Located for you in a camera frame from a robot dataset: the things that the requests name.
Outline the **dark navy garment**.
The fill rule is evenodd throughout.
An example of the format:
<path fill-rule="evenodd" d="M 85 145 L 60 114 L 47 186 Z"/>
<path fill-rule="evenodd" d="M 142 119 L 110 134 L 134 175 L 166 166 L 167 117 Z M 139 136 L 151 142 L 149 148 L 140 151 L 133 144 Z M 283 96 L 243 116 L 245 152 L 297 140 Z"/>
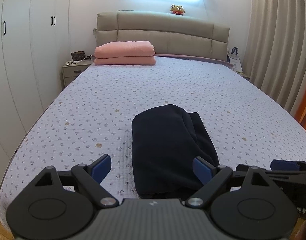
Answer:
<path fill-rule="evenodd" d="M 188 199 L 202 187 L 193 159 L 219 165 L 218 154 L 197 112 L 175 105 L 137 114 L 131 124 L 135 188 L 143 199 Z"/>

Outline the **floral quilted bedspread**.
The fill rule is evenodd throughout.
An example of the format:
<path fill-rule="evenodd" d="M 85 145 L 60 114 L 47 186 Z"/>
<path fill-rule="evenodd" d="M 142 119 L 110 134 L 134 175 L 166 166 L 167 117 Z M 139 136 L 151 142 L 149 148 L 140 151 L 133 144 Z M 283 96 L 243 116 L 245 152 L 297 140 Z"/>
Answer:
<path fill-rule="evenodd" d="M 52 102 L 22 141 L 0 188 L 0 220 L 45 167 L 68 171 L 102 155 L 101 185 L 124 198 L 187 198 L 200 187 L 193 158 L 269 168 L 306 160 L 306 131 L 224 64 L 157 57 L 153 66 L 92 65 Z"/>

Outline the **beige curtain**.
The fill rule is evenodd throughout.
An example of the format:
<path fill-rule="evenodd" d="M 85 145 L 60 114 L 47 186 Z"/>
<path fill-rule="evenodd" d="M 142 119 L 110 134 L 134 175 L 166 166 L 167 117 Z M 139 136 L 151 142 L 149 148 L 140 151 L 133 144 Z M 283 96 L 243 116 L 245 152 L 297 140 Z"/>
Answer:
<path fill-rule="evenodd" d="M 243 70 L 296 114 L 306 90 L 306 0 L 252 0 Z"/>

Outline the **beige bedside table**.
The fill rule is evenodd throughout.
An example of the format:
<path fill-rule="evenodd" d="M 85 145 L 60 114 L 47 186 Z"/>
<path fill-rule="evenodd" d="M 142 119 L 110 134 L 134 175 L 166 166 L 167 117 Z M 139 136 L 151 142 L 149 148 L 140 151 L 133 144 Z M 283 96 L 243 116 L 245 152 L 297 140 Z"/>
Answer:
<path fill-rule="evenodd" d="M 67 87 L 74 79 L 77 78 L 84 70 L 93 64 L 93 60 L 84 60 L 77 63 L 69 63 L 62 66 L 64 87 Z"/>

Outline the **white shopping bag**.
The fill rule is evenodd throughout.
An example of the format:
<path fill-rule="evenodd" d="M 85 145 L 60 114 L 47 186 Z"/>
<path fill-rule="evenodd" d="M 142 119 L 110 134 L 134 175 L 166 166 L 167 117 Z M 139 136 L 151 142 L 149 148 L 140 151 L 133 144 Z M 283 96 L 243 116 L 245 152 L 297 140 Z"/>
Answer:
<path fill-rule="evenodd" d="M 242 64 L 238 55 L 238 48 L 233 47 L 227 54 L 227 61 L 232 64 L 232 70 L 237 73 L 242 73 Z"/>

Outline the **dark woven basket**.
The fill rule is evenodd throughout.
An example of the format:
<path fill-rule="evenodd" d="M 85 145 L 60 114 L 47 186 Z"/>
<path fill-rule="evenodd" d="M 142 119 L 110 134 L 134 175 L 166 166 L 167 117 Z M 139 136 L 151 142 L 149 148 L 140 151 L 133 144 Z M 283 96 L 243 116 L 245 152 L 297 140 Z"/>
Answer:
<path fill-rule="evenodd" d="M 85 57 L 85 52 L 82 50 L 71 52 L 72 61 L 82 61 L 85 59 Z"/>

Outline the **pink folded blanket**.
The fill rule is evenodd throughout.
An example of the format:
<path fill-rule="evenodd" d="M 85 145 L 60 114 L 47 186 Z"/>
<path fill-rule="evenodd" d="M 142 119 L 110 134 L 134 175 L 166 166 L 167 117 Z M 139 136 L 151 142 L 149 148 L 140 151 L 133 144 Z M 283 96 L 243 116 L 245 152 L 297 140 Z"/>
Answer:
<path fill-rule="evenodd" d="M 117 41 L 96 47 L 95 65 L 155 65 L 155 48 L 149 41 Z"/>

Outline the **beige upholstered headboard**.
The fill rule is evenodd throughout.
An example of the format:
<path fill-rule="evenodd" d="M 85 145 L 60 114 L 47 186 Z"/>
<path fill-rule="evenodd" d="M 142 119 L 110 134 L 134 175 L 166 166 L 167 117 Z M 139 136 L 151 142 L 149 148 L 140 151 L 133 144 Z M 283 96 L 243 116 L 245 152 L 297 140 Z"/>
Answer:
<path fill-rule="evenodd" d="M 153 11 L 114 11 L 97 15 L 96 44 L 149 41 L 156 54 L 205 57 L 225 61 L 229 27 L 199 18 Z"/>

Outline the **orange plush toy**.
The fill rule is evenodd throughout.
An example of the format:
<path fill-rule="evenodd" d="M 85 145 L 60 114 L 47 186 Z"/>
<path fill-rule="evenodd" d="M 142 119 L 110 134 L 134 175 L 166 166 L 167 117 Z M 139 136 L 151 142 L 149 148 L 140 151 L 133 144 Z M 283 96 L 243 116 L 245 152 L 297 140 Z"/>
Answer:
<path fill-rule="evenodd" d="M 170 12 L 172 12 L 174 15 L 181 15 L 181 16 L 186 14 L 186 11 L 183 9 L 181 5 L 174 5 L 174 4 L 170 6 Z"/>

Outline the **white wardrobe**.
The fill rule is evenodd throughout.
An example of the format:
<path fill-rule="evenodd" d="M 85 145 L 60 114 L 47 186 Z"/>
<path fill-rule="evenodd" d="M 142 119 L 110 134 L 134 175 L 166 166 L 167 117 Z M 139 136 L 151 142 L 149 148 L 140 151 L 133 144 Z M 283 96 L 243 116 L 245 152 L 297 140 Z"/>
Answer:
<path fill-rule="evenodd" d="M 0 0 L 0 146 L 11 158 L 62 90 L 69 0 Z"/>

